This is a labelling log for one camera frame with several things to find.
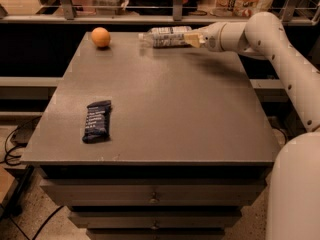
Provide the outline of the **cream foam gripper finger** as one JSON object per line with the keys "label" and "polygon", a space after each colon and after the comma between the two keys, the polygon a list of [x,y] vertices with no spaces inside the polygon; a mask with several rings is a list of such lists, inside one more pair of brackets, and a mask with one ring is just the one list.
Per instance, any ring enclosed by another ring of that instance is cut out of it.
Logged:
{"label": "cream foam gripper finger", "polygon": [[195,48],[201,48],[205,46],[204,35],[197,32],[185,33],[184,41]]}

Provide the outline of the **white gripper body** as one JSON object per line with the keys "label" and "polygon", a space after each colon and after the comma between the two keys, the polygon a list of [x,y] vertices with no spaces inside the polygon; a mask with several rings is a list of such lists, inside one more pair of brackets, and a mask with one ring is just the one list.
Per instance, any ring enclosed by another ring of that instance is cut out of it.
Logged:
{"label": "white gripper body", "polygon": [[198,32],[200,45],[207,48],[211,52],[222,52],[221,31],[223,27],[223,23],[213,23],[199,28]]}

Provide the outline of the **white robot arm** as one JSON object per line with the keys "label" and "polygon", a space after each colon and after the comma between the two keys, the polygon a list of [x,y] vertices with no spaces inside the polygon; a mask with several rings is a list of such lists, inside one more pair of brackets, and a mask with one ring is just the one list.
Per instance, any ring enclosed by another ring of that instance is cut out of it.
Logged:
{"label": "white robot arm", "polygon": [[277,16],[217,22],[186,32],[193,47],[268,60],[306,132],[278,153],[271,174],[266,240],[320,240],[320,72],[289,41]]}

